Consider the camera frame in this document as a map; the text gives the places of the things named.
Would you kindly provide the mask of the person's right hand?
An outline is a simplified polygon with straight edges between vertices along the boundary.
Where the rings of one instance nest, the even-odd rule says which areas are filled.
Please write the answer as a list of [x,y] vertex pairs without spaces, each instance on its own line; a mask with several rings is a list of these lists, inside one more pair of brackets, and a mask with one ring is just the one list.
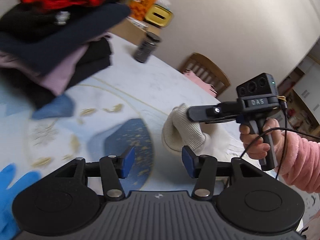
[[[276,119],[267,119],[264,124],[263,131],[266,131],[271,128],[279,127],[279,122]],[[256,137],[257,134],[251,134],[250,128],[244,124],[240,125],[240,140],[243,142],[244,147],[246,148]],[[280,130],[275,130],[270,132],[272,136],[274,152],[277,158],[277,162],[280,161],[282,156],[282,150],[284,147],[284,136],[280,132]],[[252,159],[263,159],[266,157],[268,150],[270,149],[270,145],[263,141],[263,138],[259,138],[255,143],[251,145],[251,147],[247,150],[247,154]]]

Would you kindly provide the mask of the pink fluffy sleeve forearm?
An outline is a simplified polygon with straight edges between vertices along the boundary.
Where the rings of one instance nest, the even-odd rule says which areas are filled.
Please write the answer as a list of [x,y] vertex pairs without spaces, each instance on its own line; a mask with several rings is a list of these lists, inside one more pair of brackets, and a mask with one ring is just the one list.
[[286,135],[287,152],[280,175],[287,185],[307,193],[319,193],[319,143],[293,132]]

